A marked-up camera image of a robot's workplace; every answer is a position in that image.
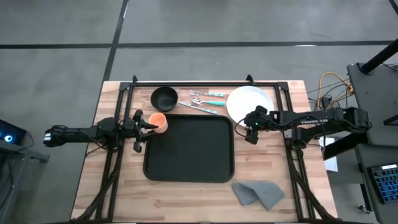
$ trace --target keyboard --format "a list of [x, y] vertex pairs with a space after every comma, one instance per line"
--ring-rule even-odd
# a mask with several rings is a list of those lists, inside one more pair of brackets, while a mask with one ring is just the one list
[[371, 167], [369, 169], [381, 203], [398, 202], [398, 164]]

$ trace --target gray cloth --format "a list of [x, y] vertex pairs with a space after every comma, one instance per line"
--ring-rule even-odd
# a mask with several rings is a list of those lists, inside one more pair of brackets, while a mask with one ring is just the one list
[[260, 200], [262, 205], [270, 210], [283, 197], [284, 192], [278, 185], [268, 181], [241, 181], [232, 183], [232, 189], [242, 205]]

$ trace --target concrete floor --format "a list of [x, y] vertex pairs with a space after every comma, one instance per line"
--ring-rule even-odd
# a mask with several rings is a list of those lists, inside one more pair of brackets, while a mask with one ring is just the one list
[[[0, 0], [0, 44], [110, 44], [122, 0]], [[229, 41], [394, 40], [398, 15], [387, 0], [130, 0], [120, 43]], [[365, 62], [385, 46], [223, 47], [118, 49], [110, 80], [304, 80], [318, 88], [324, 72], [347, 78], [347, 64]], [[0, 118], [29, 130], [33, 150], [51, 154], [32, 163], [14, 209], [17, 223], [50, 223], [70, 217], [85, 144], [46, 148], [53, 124], [89, 126], [109, 49], [0, 50]], [[398, 57], [390, 59], [397, 62]], [[326, 77], [323, 84], [338, 80]], [[337, 89], [333, 96], [344, 87]], [[317, 92], [309, 94], [317, 98]], [[354, 97], [349, 105], [356, 105]], [[339, 157], [330, 183], [339, 217], [374, 223], [352, 170], [354, 157]], [[354, 192], [351, 198], [347, 191]]]

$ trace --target teal handle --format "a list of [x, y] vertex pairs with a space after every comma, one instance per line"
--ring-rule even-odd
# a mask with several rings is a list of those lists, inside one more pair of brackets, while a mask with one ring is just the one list
[[219, 96], [219, 97], [224, 97], [225, 96], [224, 93], [205, 93], [205, 95], [208, 95], [208, 96]]
[[225, 102], [222, 101], [206, 101], [207, 104], [217, 105], [217, 106], [225, 106]]
[[217, 111], [212, 111], [212, 110], [209, 110], [209, 109], [204, 109], [204, 108], [197, 108], [197, 109], [203, 110], [203, 111], [206, 111], [206, 112], [209, 112], [209, 113], [212, 113], [212, 114], [218, 114]]

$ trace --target black bowl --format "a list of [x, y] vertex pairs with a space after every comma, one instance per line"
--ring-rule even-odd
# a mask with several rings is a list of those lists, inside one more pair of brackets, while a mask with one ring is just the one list
[[150, 96], [150, 103], [154, 108], [161, 112], [170, 111], [178, 101], [177, 92], [167, 86], [156, 89]]

